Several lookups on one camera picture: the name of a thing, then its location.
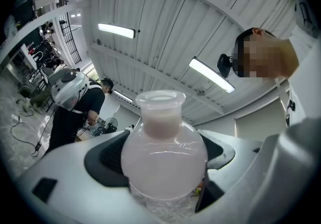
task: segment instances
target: black hair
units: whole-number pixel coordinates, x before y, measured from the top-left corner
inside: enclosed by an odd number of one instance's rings
[[[104,78],[104,79],[102,79],[102,80],[101,80],[101,83],[102,83],[103,85],[105,85],[105,86],[109,86],[110,89],[112,89],[112,88],[114,87],[114,83],[113,83],[112,80],[109,79],[109,78]]]
[[[255,28],[245,30],[235,39],[235,46],[232,51],[232,68],[234,73],[239,77],[248,76],[248,73],[244,73],[244,40],[245,38],[253,34],[253,29]],[[267,30],[264,31],[269,35],[275,37],[271,32]]]

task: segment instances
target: black pants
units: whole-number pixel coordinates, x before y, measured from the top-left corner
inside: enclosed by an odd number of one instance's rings
[[[77,131],[82,127],[83,123],[83,114],[73,113],[62,107],[58,107],[54,114],[49,148],[46,153],[57,147],[74,143]]]

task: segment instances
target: ceiling light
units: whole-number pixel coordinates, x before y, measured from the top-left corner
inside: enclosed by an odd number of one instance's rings
[[[111,24],[98,24],[98,29],[101,31],[111,32],[117,35],[134,38],[135,37],[135,29],[124,28],[120,26],[115,26]]]
[[[216,71],[212,68],[204,64],[203,62],[199,61],[194,57],[190,62],[190,67],[198,71],[199,73],[203,74],[214,83],[219,85],[228,93],[231,93],[235,90],[234,86],[232,86],[229,82],[227,82],[223,77],[221,77]]]
[[[114,92],[115,94],[123,97],[125,100],[127,100],[127,101],[129,101],[129,102],[132,102],[132,99],[128,98],[127,96],[123,95],[122,93],[120,93],[120,92],[118,92],[118,91],[116,91],[116,90],[114,90],[113,92]]]

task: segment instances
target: gray tile floor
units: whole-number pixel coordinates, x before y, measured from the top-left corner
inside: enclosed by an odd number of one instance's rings
[[[16,103],[18,99],[22,99],[19,104]],[[32,157],[31,154],[35,151],[35,148],[32,145],[17,141],[10,133],[11,127],[18,122],[19,113],[27,115],[22,109],[23,101],[25,99],[18,93],[18,86],[8,77],[0,77],[0,150],[2,160],[7,164],[9,174],[13,179],[19,177],[41,159],[49,146],[52,127],[53,117],[51,117],[41,139],[42,145],[38,156]],[[12,133],[20,140],[36,145],[53,108],[52,106],[48,113],[43,111],[42,115],[33,110],[33,116],[21,116],[22,122],[12,129]]]

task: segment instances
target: black metal railing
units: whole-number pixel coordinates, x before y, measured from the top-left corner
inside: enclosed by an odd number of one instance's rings
[[[65,6],[66,4],[67,0],[56,0],[57,8]],[[58,19],[62,34],[65,38],[67,50],[69,51],[69,54],[71,55],[71,58],[73,59],[74,63],[77,64],[81,61],[81,58],[79,56],[74,38],[72,36],[68,13],[63,13],[59,15]]]

